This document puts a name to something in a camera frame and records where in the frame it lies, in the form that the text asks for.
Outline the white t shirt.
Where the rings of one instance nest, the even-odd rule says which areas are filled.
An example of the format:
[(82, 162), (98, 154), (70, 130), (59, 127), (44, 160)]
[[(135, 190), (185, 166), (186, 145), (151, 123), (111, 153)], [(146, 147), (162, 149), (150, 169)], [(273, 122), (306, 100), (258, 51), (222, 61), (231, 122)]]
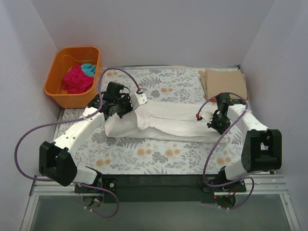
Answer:
[(215, 143), (220, 134), (207, 127), (215, 106), (203, 108), (205, 119), (197, 121), (201, 106), (189, 103), (156, 102), (139, 106), (120, 118), (113, 115), (104, 125), (109, 138), (140, 138), (164, 141)]

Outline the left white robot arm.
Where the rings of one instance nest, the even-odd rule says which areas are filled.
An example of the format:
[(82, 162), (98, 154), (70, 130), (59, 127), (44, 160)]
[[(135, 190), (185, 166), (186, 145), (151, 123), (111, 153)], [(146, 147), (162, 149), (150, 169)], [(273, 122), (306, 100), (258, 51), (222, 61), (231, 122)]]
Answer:
[(84, 109), (78, 122), (53, 142), (45, 141), (39, 148), (39, 172), (41, 175), (68, 186), (84, 183), (93, 193), (102, 188), (99, 172), (91, 167), (77, 166), (73, 155), (90, 134), (114, 114), (122, 117), (132, 111), (129, 93), (122, 84), (109, 82), (106, 91), (96, 95)]

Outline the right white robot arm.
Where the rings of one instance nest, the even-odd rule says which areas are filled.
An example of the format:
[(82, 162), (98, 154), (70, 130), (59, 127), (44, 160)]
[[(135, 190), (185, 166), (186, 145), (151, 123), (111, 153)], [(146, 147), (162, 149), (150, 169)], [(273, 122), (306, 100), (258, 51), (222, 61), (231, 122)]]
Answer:
[(277, 170), (282, 166), (282, 133), (259, 122), (248, 111), (244, 99), (232, 100), (230, 95), (224, 92), (215, 96), (217, 109), (207, 126), (216, 130), (222, 138), (237, 126), (245, 136), (241, 158), (223, 167), (212, 181), (202, 176), (206, 186), (223, 191), (231, 190), (235, 183), (254, 173)]

